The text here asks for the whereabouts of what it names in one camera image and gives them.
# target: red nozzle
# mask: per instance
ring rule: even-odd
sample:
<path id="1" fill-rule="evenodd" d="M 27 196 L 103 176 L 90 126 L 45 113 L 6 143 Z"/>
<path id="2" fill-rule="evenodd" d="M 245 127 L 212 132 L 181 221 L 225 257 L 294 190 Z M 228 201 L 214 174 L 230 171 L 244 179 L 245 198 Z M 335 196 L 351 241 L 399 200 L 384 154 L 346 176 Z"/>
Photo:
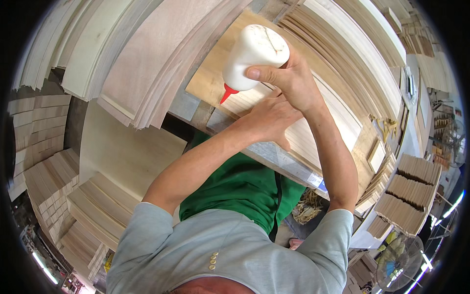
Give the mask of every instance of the red nozzle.
<path id="1" fill-rule="evenodd" d="M 237 94 L 240 91 L 233 90 L 231 87 L 227 86 L 226 83 L 224 83 L 224 88 L 225 88 L 225 94 L 222 97 L 222 100 L 219 102 L 219 104 L 224 103 L 225 100 L 231 95 L 231 94 Z"/>

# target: glue bottle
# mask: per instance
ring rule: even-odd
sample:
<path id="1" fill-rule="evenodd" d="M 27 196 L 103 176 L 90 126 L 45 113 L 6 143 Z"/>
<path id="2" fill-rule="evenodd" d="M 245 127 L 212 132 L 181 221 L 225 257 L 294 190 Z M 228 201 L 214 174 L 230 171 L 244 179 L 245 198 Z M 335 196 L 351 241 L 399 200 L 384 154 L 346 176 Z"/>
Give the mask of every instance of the glue bottle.
<path id="1" fill-rule="evenodd" d="M 286 41 L 275 31 L 259 24 L 243 28 L 222 72 L 225 94 L 220 104 L 230 94 L 253 89 L 259 83 L 245 77 L 247 68 L 253 65 L 279 68 L 287 62 L 289 54 Z"/>

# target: hand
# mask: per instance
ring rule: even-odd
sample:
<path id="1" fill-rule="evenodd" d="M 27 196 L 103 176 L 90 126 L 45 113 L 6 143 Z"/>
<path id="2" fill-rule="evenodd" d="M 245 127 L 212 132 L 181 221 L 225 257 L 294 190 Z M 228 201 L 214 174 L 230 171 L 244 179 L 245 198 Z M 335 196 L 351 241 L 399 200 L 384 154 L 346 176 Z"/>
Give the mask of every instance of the hand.
<path id="1" fill-rule="evenodd" d="M 305 112 L 324 100 L 313 79 L 307 61 L 289 44 L 289 60 L 280 68 L 269 65 L 251 66 L 246 77 L 279 87 L 287 101 L 296 109 Z"/>
<path id="2" fill-rule="evenodd" d="M 227 130 L 242 131 L 254 143 L 276 142 L 285 151 L 290 151 L 285 131 L 301 118 L 303 118 L 302 113 L 295 110 L 277 88 Z"/>

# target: green shorts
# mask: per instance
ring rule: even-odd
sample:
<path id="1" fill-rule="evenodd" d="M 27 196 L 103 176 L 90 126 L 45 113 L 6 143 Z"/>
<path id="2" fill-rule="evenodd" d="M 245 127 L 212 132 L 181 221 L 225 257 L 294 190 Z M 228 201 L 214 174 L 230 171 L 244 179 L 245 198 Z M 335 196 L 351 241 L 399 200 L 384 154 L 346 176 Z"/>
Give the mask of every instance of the green shorts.
<path id="1" fill-rule="evenodd" d="M 196 133 L 192 147 L 209 138 L 202 132 Z M 280 224 L 305 191 L 304 186 L 285 176 L 281 177 L 281 186 L 282 201 L 276 214 L 274 171 L 239 152 L 181 203 L 180 220 L 184 221 L 206 209 L 233 210 L 253 220 L 269 235 L 274 226 L 274 216 Z"/>

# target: shirt sleeve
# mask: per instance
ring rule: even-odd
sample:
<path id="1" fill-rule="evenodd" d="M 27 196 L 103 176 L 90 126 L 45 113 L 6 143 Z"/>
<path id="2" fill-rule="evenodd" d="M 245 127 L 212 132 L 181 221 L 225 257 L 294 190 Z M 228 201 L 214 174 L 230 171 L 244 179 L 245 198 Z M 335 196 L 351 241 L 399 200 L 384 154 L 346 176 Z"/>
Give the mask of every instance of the shirt sleeve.
<path id="1" fill-rule="evenodd" d="M 353 221 L 353 214 L 346 209 L 328 212 L 296 250 L 318 266 L 329 293 L 341 293 L 346 285 L 347 251 Z"/>
<path id="2" fill-rule="evenodd" d="M 136 205 L 107 274 L 111 289 L 124 273 L 160 252 L 162 244 L 173 233 L 172 224 L 173 217 L 164 209 L 148 202 Z"/>

